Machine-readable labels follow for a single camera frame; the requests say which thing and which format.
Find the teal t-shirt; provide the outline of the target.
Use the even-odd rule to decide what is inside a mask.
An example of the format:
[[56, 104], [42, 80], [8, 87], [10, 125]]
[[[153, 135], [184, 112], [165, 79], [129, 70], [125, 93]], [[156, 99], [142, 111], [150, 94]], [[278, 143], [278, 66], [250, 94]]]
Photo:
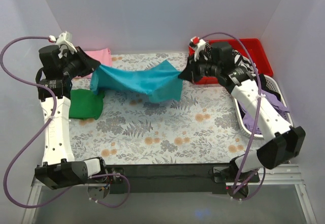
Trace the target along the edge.
[[179, 74], [180, 71], [167, 60], [143, 71], [125, 71], [101, 65], [92, 73], [90, 90], [94, 94], [106, 89], [133, 91], [147, 95], [152, 103], [178, 101], [183, 88]]

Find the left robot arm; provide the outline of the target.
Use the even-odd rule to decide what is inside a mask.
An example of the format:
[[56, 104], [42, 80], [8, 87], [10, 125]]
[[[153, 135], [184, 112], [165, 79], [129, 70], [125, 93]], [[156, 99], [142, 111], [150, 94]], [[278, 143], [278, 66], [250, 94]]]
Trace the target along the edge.
[[100, 62], [80, 47], [74, 51], [62, 45], [49, 45], [39, 50], [42, 63], [36, 75], [45, 128], [42, 165], [35, 168], [35, 177], [50, 189], [85, 184], [91, 177], [96, 183], [107, 180], [108, 171], [101, 157], [76, 161], [69, 132], [72, 79], [94, 72]]

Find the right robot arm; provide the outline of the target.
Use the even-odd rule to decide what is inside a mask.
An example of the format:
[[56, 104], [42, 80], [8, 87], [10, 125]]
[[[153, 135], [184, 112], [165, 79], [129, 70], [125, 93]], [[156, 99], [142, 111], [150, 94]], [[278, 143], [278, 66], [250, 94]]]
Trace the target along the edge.
[[247, 61], [228, 42], [208, 42], [198, 37], [189, 43], [194, 51], [187, 58], [186, 68], [178, 76], [198, 82], [203, 77], [215, 77], [227, 92], [255, 118], [265, 145], [255, 152], [245, 152], [230, 162], [230, 177], [241, 182], [255, 169], [273, 169], [299, 155], [306, 133], [293, 127], [262, 94], [259, 76], [252, 61]]

